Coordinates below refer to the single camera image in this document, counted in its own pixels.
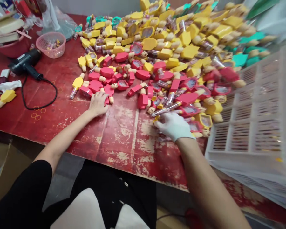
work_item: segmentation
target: hand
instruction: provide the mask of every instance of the hand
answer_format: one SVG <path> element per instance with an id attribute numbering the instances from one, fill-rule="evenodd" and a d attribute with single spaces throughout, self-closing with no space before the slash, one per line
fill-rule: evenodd
<path id="1" fill-rule="evenodd" d="M 109 106 L 105 104 L 105 99 L 109 95 L 105 92 L 97 92 L 91 96 L 91 101 L 88 110 L 86 111 L 91 118 L 95 118 L 108 111 Z"/>
<path id="2" fill-rule="evenodd" d="M 196 139 L 191 133 L 190 125 L 176 113 L 165 113 L 161 115 L 161 119 L 164 119 L 165 123 L 157 121 L 155 126 L 173 142 L 182 137 Z"/>

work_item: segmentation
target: white glove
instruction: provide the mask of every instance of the white glove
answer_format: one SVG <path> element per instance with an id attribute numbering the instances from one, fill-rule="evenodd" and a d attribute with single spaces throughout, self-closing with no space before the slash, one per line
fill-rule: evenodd
<path id="1" fill-rule="evenodd" d="M 164 118 L 165 123 L 157 121 L 155 126 L 167 137 L 170 137 L 173 142 L 181 137 L 196 139 L 191 133 L 190 125 L 183 117 L 176 113 L 165 113 L 161 115 L 161 118 Z"/>

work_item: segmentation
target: pink plastic basket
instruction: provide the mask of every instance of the pink plastic basket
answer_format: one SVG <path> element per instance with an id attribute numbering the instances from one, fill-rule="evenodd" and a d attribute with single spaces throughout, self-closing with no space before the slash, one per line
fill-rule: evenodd
<path id="1" fill-rule="evenodd" d="M 48 44 L 60 41 L 60 46 L 56 49 L 48 50 Z M 41 35 L 36 41 L 36 47 L 50 58 L 58 58 L 65 52 L 66 38 L 63 34 L 58 32 L 49 32 Z"/>
<path id="2" fill-rule="evenodd" d="M 0 46 L 0 52 L 7 57 L 18 58 L 30 48 L 30 43 L 27 38 L 21 35 L 18 41 L 11 44 Z"/>

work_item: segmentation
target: book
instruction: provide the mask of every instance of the book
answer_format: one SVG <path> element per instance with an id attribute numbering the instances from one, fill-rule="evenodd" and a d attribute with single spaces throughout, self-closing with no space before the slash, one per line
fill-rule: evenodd
<path id="1" fill-rule="evenodd" d="M 6 43 L 17 40 L 19 40 L 19 35 L 17 32 L 0 35 L 0 43 Z"/>
<path id="2" fill-rule="evenodd" d="M 15 19 L 10 15 L 11 13 L 0 18 L 0 35 L 14 32 L 24 26 L 23 20 Z"/>

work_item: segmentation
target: red table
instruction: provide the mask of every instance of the red table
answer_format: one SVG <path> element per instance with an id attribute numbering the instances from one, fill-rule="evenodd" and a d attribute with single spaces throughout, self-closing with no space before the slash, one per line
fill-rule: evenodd
<path id="1" fill-rule="evenodd" d="M 76 23 L 83 23 L 84 16 L 71 15 Z M 30 32 L 36 40 L 36 29 Z M 89 100 L 79 92 L 69 99 L 73 80 L 82 70 L 77 58 L 84 55 L 79 39 L 66 43 L 65 53 L 58 59 L 45 55 L 35 66 L 36 70 L 58 88 L 56 101 L 46 109 L 25 109 L 20 89 L 17 97 L 0 108 L 0 131 L 10 133 L 42 145 L 46 145 L 56 134 L 82 114 Z M 7 68 L 9 59 L 0 54 L 0 72 Z M 11 77 L 9 81 L 24 77 Z M 106 115 L 94 119 L 75 138 L 67 152 L 96 161 L 165 185 L 187 191 L 180 153 L 173 143 L 157 141 L 157 131 L 145 110 L 137 110 L 137 96 L 128 98 L 127 91 L 115 92 L 114 104 Z M 29 77 L 24 87 L 24 96 L 29 107 L 42 106 L 54 97 L 50 84 L 37 82 Z M 199 139 L 204 148 L 204 139 Z M 286 223 L 286 210 L 265 199 L 254 191 L 247 196 L 242 184 L 229 177 L 222 177 L 238 205 L 249 212 Z"/>

